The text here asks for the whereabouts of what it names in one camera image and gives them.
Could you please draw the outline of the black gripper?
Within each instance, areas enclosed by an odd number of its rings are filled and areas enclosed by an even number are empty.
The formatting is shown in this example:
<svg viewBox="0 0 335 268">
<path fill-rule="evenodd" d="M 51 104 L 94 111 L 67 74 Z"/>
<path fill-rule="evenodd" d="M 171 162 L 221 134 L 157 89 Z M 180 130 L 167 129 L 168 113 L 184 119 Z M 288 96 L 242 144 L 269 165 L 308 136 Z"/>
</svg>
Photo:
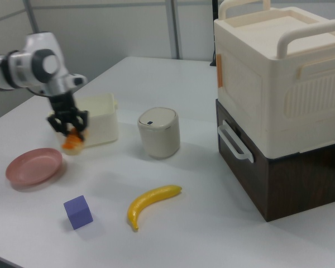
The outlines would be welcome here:
<svg viewBox="0 0 335 268">
<path fill-rule="evenodd" d="M 48 116 L 47 121 L 55 131 L 59 131 L 67 137 L 70 133 L 68 124 L 71 124 L 76 135 L 85 140 L 85 129 L 88 126 L 88 111 L 81 111 L 76 107 L 73 93 L 68 91 L 64 94 L 48 97 L 53 114 Z"/>
</svg>

